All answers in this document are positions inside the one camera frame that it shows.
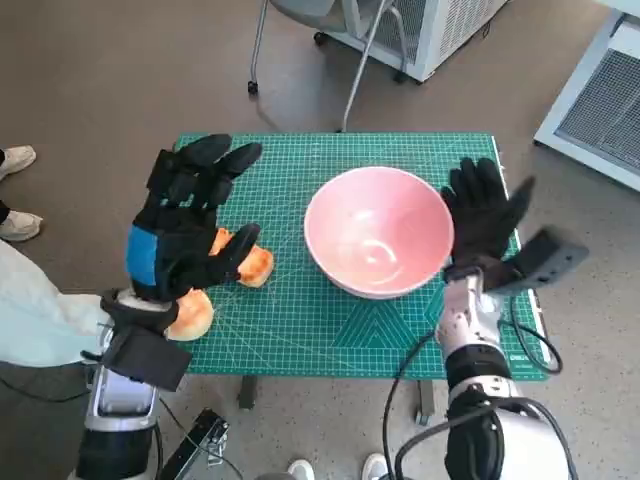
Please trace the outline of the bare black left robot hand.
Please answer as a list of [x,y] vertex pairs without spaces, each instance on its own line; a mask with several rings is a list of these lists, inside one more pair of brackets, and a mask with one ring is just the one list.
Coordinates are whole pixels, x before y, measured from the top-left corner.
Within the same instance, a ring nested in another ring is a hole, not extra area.
[[233,149],[231,143],[228,134],[212,134],[159,152],[128,237],[126,267],[138,297],[169,302],[190,289],[240,278],[239,267],[260,233],[257,224],[240,228],[218,254],[209,252],[218,232],[217,210],[233,181],[260,158],[262,146]]

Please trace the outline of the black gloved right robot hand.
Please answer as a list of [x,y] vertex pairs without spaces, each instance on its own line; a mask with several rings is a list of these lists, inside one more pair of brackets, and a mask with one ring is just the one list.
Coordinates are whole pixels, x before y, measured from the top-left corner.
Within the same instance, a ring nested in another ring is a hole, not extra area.
[[529,176],[508,194],[492,160],[463,158],[441,189],[454,224],[451,266],[500,261],[529,209],[534,185],[535,178]]

